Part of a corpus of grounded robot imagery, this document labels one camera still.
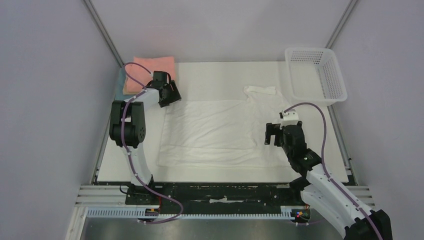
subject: orange towel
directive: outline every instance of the orange towel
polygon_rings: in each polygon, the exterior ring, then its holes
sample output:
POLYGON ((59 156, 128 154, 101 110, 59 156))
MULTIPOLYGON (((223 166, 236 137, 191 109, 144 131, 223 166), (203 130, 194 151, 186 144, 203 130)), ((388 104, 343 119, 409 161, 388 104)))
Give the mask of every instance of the orange towel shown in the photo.
MULTIPOLYGON (((150 72, 154 71, 163 71, 171 75, 172 80, 175 80, 175 62, 173 56, 159 57, 159 58, 140 58, 134 57, 135 63, 143 65, 150 72)), ((149 73, 141 68, 140 66, 129 64, 125 67, 126 72, 131 75, 131 77, 137 79, 140 83, 147 85, 152 77, 149 73)), ((142 86, 137 82, 133 81, 131 78, 126 76, 125 84, 123 86, 123 94, 132 95, 137 94, 142 90, 142 86)))

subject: gray floor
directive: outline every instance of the gray floor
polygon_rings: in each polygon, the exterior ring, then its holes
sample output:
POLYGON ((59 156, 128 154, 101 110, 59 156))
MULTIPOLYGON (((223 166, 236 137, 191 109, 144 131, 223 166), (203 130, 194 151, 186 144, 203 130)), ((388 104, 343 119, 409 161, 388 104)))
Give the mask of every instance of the gray floor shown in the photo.
POLYGON ((341 240, 327 222, 298 226, 286 220, 179 219, 143 225, 135 219, 87 218, 81 240, 341 240))

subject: plastic basket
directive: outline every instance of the plastic basket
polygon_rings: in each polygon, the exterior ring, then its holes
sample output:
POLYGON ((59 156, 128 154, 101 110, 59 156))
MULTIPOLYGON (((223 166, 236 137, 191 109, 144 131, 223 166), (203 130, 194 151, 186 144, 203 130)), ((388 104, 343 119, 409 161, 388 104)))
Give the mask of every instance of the plastic basket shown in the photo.
POLYGON ((330 106, 348 97, 336 55, 331 49, 289 47, 285 61, 292 104, 311 102, 330 106))

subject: blue cloth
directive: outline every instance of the blue cloth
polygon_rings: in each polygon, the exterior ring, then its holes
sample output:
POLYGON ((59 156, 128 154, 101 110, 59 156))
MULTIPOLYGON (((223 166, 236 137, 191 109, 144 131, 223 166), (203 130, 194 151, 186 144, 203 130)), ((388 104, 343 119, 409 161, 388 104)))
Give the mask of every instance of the blue cloth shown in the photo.
POLYGON ((118 81, 116 83, 115 100, 124 101, 125 99, 129 99, 132 96, 134 96, 134 94, 124 95, 123 90, 124 90, 125 78, 126 78, 125 71, 124 71, 124 68, 122 67, 119 70, 118 81))

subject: metal frame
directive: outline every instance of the metal frame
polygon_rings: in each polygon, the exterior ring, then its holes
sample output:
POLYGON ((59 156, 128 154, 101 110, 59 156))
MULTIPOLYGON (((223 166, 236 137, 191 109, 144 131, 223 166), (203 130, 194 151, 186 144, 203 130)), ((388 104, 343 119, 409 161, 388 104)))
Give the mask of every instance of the metal frame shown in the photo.
MULTIPOLYGON (((334 46, 335 41, 337 40, 341 30, 345 26, 346 21, 349 19, 352 11, 354 10, 355 6, 358 4, 359 0, 351 0, 346 7, 345 11, 343 12, 340 21, 338 22, 337 26, 335 27, 331 37, 329 38, 326 48, 331 49, 334 46)), ((103 25, 100 16, 98 15, 96 8, 94 7, 91 0, 83 0, 83 3, 87 7, 87 10, 89 11, 90 15, 92 16, 92 19, 94 23, 96 24, 97 28, 99 29, 101 35, 103 36, 103 39, 105 40, 106 44, 108 45, 110 51, 112 52, 117 64, 122 67, 124 62, 119 55, 118 50, 116 49, 111 37, 109 36, 105 26, 103 25)), ((337 142, 340 147, 340 151, 343 157, 343 161, 346 166, 346 171, 349 175, 352 175, 355 177, 354 170, 352 168, 351 164, 351 158, 349 157, 349 151, 345 144, 345 141, 343 139, 342 130, 339 124, 339 120, 337 117, 337 113, 335 111, 335 108, 333 106, 328 107, 330 119, 336 134, 337 142)), ((96 180, 98 171, 100 169, 100 165, 103 159, 103 154, 105 152, 106 148, 106 142, 108 139, 108 129, 109 129, 109 122, 108 127, 105 130, 105 134, 102 139, 101 148, 98 151, 97 156, 97 162, 96 162, 96 168, 93 173, 93 182, 96 180)), ((367 186, 346 186, 355 196, 357 196, 361 201, 363 201, 365 204, 369 205, 371 208, 375 207, 374 200, 372 198, 372 195, 370 193, 370 190, 367 186)), ((123 211, 125 213, 130 213, 126 216, 119 216, 115 215, 112 217, 130 217, 130 218, 136 218, 138 215, 134 215, 134 211, 140 211, 144 210, 146 208, 157 208, 157 205, 138 205, 138 206, 127 206, 125 205, 125 199, 126 196, 123 195, 119 191, 119 186, 99 186, 99 185, 82 185, 80 188, 80 191, 78 193, 78 197, 75 203, 75 207, 72 213, 71 222, 69 224, 68 231, 66 233, 66 239, 67 240, 77 240, 80 239, 84 222, 88 216, 93 217, 94 215, 90 211, 95 210, 107 210, 105 214, 111 214, 110 211, 123 211)), ((281 218, 284 216, 284 211, 288 209, 296 209, 303 206, 282 206, 282 215, 281 216, 269 216, 269 215, 260 215, 260 216, 253 216, 253 215, 243 215, 243 216, 232 216, 233 218, 237 219, 248 219, 248 218, 262 218, 262 219, 270 219, 270 218, 281 218)), ((183 218, 192 218, 192 219, 210 219, 210 218, 228 218, 229 216, 212 216, 212 215, 183 215, 183 218)))

